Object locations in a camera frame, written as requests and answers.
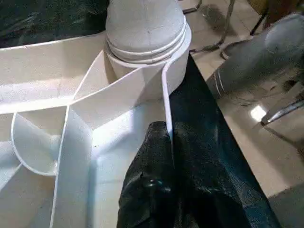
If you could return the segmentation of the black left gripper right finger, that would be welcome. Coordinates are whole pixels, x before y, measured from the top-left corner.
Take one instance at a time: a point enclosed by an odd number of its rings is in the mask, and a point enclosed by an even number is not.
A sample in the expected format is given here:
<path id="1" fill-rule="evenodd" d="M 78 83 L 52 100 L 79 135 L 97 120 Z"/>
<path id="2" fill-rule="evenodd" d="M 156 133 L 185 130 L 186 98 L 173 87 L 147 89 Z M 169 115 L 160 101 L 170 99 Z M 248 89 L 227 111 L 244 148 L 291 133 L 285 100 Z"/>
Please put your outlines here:
<path id="1" fill-rule="evenodd" d="M 247 217 L 228 173 L 190 130 L 174 133 L 183 228 L 245 228 Z"/>

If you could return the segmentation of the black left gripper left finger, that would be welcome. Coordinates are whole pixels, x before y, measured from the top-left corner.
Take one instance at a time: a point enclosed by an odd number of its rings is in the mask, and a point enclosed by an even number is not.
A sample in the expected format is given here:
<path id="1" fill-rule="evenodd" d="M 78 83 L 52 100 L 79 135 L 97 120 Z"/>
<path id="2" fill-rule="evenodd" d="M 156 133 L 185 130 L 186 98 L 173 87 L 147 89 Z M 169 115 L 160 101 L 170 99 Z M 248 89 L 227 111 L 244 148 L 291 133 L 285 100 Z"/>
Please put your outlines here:
<path id="1" fill-rule="evenodd" d="M 164 121 L 152 122 L 132 160 L 119 198 L 119 228 L 172 228 L 176 179 Z"/>

